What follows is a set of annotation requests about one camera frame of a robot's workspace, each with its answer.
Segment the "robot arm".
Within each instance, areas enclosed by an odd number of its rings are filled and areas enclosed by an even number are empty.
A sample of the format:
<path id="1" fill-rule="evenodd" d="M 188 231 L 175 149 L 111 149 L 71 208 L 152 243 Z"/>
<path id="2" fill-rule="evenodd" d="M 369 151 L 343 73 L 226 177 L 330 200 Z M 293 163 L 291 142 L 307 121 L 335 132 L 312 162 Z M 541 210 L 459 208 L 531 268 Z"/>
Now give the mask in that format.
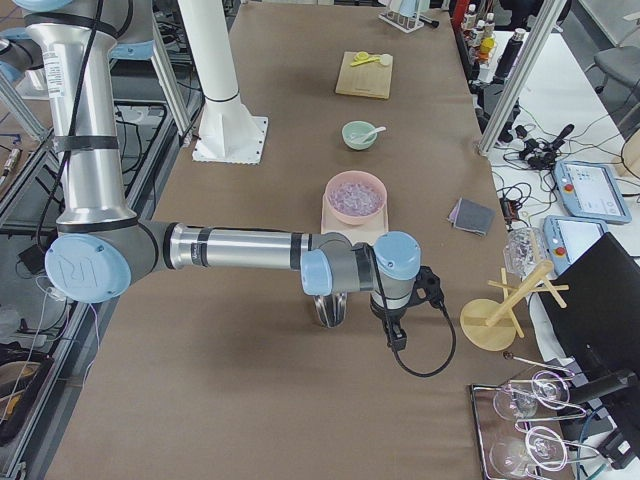
<path id="1" fill-rule="evenodd" d="M 194 227 L 144 221 L 125 199 L 109 57 L 152 37 L 147 1 L 25 1 L 40 46 L 60 161 L 65 209 L 45 255 L 46 273 L 82 303 L 120 296 L 136 281 L 187 266 L 293 270 L 308 295 L 367 291 L 388 344 L 401 349 L 400 318 L 426 281 L 417 241 L 389 232 L 373 245 L 339 233 Z"/>
<path id="2" fill-rule="evenodd" d="M 147 60 L 154 51 L 154 41 L 118 43 L 110 53 L 114 59 Z M 1 74 L 10 83 L 21 80 L 27 71 L 44 67 L 40 46 L 24 27 L 1 32 Z"/>

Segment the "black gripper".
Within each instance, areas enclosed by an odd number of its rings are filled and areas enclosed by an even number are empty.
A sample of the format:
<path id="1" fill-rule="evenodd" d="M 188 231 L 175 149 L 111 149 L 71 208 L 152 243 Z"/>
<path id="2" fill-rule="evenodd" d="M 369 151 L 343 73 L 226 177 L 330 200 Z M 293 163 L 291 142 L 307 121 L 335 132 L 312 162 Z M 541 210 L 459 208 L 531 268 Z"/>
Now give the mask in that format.
<path id="1" fill-rule="evenodd" d="M 401 319 L 411 307 L 410 301 L 396 308 L 389 306 L 384 307 L 381 299 L 376 300 L 374 297 L 370 298 L 370 309 L 381 321 L 387 337 L 387 346 L 393 351 L 402 351 L 406 348 L 407 334 L 401 326 Z"/>

